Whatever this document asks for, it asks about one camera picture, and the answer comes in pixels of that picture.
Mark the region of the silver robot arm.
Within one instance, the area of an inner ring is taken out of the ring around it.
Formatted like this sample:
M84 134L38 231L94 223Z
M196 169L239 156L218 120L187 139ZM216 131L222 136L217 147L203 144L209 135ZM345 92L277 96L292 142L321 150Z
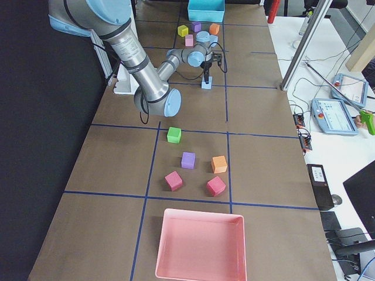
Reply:
M213 36L199 32L192 48L168 51L166 60L155 68L131 29L130 1L49 1L48 4L53 29L86 37L94 31L111 45L139 84L134 103L142 113L171 117L179 112L181 94L170 88L168 79L180 64L201 67L207 80L212 63L221 62L221 54L212 50L217 45Z

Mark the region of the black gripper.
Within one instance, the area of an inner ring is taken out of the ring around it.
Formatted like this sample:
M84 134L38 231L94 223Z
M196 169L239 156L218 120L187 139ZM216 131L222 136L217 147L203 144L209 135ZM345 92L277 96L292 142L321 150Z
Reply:
M210 82L210 76L209 76L209 69L212 66L212 60L204 61L202 63L202 69L203 69L203 81L205 84L208 84Z

